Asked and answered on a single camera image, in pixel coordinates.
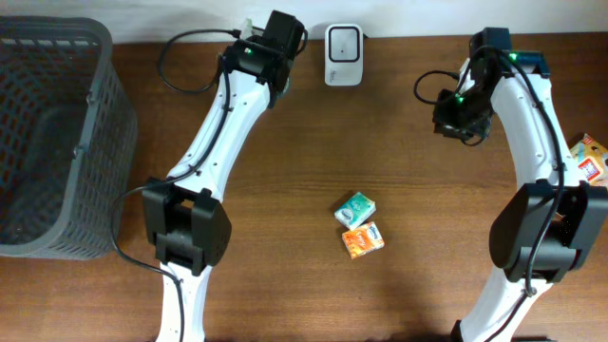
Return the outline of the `yellow snack bag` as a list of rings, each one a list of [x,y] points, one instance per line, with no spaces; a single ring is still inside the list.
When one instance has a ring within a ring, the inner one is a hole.
[[[570,148],[579,170],[593,186],[607,186],[607,148],[583,133]]]

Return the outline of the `teal tissue pack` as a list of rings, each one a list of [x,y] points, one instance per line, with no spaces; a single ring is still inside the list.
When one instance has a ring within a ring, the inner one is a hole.
[[[357,192],[334,212],[334,217],[346,228],[353,230],[362,225],[375,211],[376,203]]]

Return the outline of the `orange tissue pack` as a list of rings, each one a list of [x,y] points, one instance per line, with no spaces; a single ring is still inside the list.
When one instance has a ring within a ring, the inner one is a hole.
[[[385,241],[373,221],[343,233],[342,240],[351,259],[356,259],[385,246]]]

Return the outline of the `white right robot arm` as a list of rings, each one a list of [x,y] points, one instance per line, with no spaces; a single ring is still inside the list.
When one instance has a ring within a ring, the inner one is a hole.
[[[588,257],[607,218],[607,190],[590,184],[569,152],[539,51],[516,51],[506,28],[469,41],[455,90],[434,101],[435,132],[474,146],[500,119],[517,191],[492,223],[490,277],[454,341],[509,341],[532,305]]]

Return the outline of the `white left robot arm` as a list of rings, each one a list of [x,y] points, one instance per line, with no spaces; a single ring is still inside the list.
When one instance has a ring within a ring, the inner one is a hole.
[[[229,175],[250,130],[287,91],[308,32],[291,14],[271,13],[264,28],[245,24],[218,57],[217,93],[194,140],[165,180],[142,192],[146,237],[163,281],[160,341],[202,341],[212,269],[232,223],[222,206]]]

